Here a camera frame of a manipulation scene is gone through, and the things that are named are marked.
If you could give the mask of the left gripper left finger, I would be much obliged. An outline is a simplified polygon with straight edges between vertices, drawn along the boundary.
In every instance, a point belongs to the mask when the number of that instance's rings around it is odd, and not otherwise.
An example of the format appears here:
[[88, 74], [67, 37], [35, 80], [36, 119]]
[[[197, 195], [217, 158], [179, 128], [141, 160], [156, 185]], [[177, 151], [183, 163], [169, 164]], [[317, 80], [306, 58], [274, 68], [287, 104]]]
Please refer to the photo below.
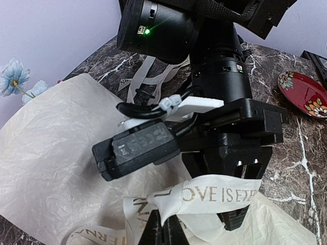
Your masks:
[[152, 210], [138, 245], [162, 245], [164, 240], [161, 219], [158, 210]]

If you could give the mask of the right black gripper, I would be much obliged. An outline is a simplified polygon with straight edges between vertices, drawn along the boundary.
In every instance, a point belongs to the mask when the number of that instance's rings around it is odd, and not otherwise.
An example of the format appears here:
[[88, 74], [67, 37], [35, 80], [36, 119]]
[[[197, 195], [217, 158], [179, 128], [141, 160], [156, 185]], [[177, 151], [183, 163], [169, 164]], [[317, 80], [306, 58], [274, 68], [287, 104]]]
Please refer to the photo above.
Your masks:
[[262, 178], [272, 145], [283, 141], [284, 108], [252, 97], [242, 38], [235, 23], [261, 38], [292, 1], [120, 1], [119, 49], [167, 64], [189, 59], [197, 95], [223, 101], [199, 115], [179, 140], [192, 177], [221, 174]]

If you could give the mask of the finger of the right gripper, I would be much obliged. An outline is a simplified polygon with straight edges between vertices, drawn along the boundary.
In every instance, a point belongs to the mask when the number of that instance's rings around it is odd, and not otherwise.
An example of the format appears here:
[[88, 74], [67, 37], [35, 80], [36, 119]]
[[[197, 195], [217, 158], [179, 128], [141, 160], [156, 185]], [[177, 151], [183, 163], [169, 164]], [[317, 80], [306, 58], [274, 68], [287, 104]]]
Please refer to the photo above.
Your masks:
[[223, 212], [218, 213], [217, 216], [219, 217], [220, 221], [224, 224], [224, 228], [227, 231], [233, 231], [238, 229], [246, 216], [248, 211], [248, 206], [230, 212]]

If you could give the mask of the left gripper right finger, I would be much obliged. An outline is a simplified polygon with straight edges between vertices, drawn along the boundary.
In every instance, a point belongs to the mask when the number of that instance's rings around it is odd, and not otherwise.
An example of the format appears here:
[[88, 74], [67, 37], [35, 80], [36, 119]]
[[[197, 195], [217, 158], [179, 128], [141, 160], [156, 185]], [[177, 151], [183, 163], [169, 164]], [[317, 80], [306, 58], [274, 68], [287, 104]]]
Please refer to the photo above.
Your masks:
[[164, 245], [189, 245], [188, 239], [176, 215], [169, 217], [163, 225]]

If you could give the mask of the white printed ribbon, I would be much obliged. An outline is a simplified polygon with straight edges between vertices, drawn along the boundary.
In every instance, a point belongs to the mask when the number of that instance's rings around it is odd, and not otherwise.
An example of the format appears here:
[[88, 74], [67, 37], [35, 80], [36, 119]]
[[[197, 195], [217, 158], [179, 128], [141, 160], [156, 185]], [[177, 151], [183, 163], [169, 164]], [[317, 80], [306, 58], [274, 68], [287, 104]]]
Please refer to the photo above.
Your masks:
[[[176, 215], [189, 244], [264, 244], [264, 197], [260, 180], [228, 175], [191, 178], [185, 159], [175, 157], [162, 166], [150, 165], [104, 184], [101, 223], [77, 225], [62, 244], [138, 244], [152, 210], [163, 229]], [[218, 213], [248, 206], [242, 225], [227, 231]]]

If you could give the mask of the beige wrapping paper sheet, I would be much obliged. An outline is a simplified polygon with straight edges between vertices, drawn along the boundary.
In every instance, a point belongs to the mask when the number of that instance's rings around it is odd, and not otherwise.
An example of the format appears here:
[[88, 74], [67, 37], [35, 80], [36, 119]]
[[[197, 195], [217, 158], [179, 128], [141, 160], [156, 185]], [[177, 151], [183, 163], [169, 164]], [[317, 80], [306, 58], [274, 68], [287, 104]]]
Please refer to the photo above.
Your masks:
[[[45, 244], [62, 244], [77, 225], [101, 223], [108, 182], [91, 148], [115, 134], [123, 120], [118, 102], [84, 73], [13, 115], [1, 129], [1, 215]], [[312, 232], [262, 196], [264, 244], [316, 243]]]

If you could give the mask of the blue fake flower stem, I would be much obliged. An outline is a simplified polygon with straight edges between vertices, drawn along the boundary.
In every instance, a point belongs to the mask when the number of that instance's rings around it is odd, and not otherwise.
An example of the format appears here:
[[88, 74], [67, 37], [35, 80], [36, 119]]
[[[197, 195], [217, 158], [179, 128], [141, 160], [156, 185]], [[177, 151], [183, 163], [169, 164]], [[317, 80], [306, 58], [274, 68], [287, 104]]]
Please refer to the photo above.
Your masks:
[[51, 86], [45, 81], [38, 81], [30, 90], [25, 90], [24, 85], [30, 79], [30, 69], [24, 68], [21, 61], [11, 59], [6, 65], [1, 66], [1, 96], [22, 94], [22, 104], [25, 105], [32, 99], [49, 90]]

